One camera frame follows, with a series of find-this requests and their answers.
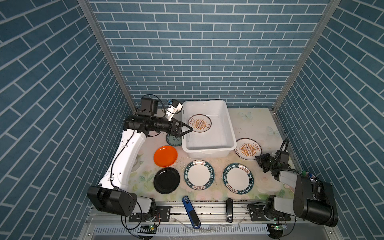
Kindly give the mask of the orange sunburst plate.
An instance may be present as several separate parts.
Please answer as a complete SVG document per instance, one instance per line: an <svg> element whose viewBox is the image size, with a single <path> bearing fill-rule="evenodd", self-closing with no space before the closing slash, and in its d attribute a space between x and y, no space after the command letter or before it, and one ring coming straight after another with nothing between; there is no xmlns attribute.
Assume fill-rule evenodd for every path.
<svg viewBox="0 0 384 240"><path fill-rule="evenodd" d="M204 133L212 126L211 119L202 114L193 115L188 120L188 125L193 128L196 133Z"/></svg>
<svg viewBox="0 0 384 240"><path fill-rule="evenodd" d="M234 151L238 157L248 161L253 161L262 155L261 145L249 138L238 139Z"/></svg>

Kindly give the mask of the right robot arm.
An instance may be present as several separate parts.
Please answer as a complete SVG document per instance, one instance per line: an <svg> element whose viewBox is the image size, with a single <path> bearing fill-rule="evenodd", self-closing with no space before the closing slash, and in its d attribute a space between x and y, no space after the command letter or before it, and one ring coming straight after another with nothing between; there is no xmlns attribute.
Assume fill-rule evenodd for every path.
<svg viewBox="0 0 384 240"><path fill-rule="evenodd" d="M255 159L263 172L270 172L275 180L294 190L294 197L290 200L269 196L262 209L265 218L276 221L290 215L317 225L337 225L337 204L330 183L319 180L311 173L299 173L292 169L288 163L288 153L277 154L275 157L264 154Z"/></svg>

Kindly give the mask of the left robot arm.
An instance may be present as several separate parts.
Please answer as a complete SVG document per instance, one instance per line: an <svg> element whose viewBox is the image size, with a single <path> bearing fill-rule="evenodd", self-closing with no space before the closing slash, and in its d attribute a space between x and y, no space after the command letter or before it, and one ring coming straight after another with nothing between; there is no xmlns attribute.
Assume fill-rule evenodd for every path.
<svg viewBox="0 0 384 240"><path fill-rule="evenodd" d="M136 114L124 121L121 141L105 175L96 186L90 186L87 197L100 212L129 217L140 214L143 218L152 218L156 213L156 201L140 197L128 191L129 177L137 155L150 132L165 132L174 137L182 137L193 131L187 124L174 119L174 115L183 109L181 102L172 99L163 106L164 116L158 117L159 99L155 95L145 95L141 99Z"/></svg>

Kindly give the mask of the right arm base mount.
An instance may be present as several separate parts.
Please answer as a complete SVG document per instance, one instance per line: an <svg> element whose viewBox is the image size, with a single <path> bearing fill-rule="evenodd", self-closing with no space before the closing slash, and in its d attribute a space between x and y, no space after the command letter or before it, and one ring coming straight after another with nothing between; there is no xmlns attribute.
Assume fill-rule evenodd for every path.
<svg viewBox="0 0 384 240"><path fill-rule="evenodd" d="M272 209L266 207L265 203L251 203L247 205L247 210L252 222L262 222L262 221L290 221L291 216L281 212L274 212Z"/></svg>

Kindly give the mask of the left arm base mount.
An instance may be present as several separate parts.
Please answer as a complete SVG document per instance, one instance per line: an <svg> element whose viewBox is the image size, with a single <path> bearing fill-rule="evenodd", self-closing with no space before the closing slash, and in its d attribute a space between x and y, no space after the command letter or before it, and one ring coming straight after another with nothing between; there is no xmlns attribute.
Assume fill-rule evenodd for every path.
<svg viewBox="0 0 384 240"><path fill-rule="evenodd" d="M133 213L129 216L130 223L138 222L153 222L160 221L160 223L169 222L171 207L170 206L156 206L151 208L148 213Z"/></svg>

